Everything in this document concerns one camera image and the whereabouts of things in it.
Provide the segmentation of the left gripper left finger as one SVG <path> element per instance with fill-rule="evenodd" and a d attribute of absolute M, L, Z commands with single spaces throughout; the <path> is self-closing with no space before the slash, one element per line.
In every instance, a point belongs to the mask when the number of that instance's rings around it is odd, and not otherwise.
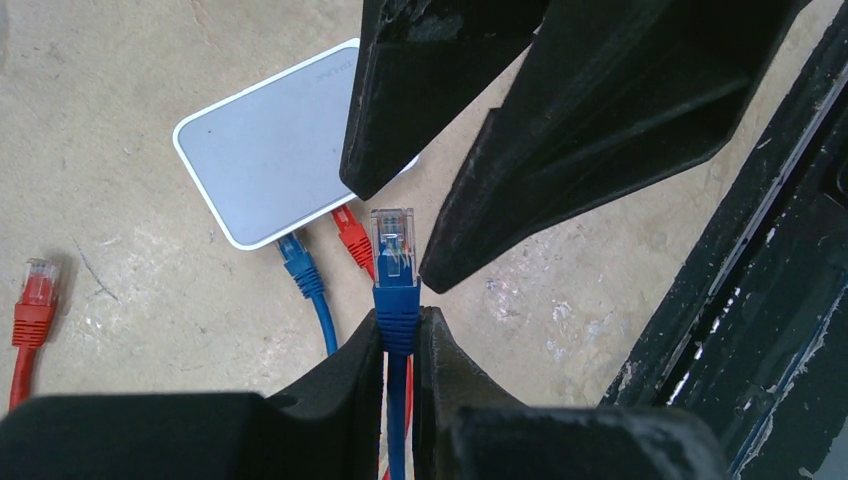
<path fill-rule="evenodd" d="M 5 479 L 374 479 L 376 323 L 283 390 L 64 395 L 1 423 Z"/>

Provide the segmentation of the white network switch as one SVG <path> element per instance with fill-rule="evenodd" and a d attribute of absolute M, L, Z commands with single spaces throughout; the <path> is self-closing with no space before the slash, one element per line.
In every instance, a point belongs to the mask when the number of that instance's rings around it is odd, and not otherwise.
<path fill-rule="evenodd" d="M 182 119 L 172 144 L 224 236 L 252 251 L 354 199 L 339 176 L 360 41 Z"/>

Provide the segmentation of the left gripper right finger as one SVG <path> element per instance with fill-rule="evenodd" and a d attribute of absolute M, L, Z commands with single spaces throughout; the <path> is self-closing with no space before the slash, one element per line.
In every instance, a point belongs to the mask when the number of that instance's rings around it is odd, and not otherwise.
<path fill-rule="evenodd" d="M 425 307 L 414 356 L 418 479 L 725 479 L 717 439 L 674 408 L 523 404 Z"/>

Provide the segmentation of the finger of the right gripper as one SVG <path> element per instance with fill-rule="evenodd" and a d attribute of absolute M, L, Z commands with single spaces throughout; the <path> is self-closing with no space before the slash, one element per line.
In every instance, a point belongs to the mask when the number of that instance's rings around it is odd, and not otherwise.
<path fill-rule="evenodd" d="M 445 198 L 420 274 L 455 287 L 519 242 L 712 158 L 800 1 L 555 1 Z"/>
<path fill-rule="evenodd" d="M 364 1 L 343 184 L 374 197 L 530 45 L 548 7 Z"/>

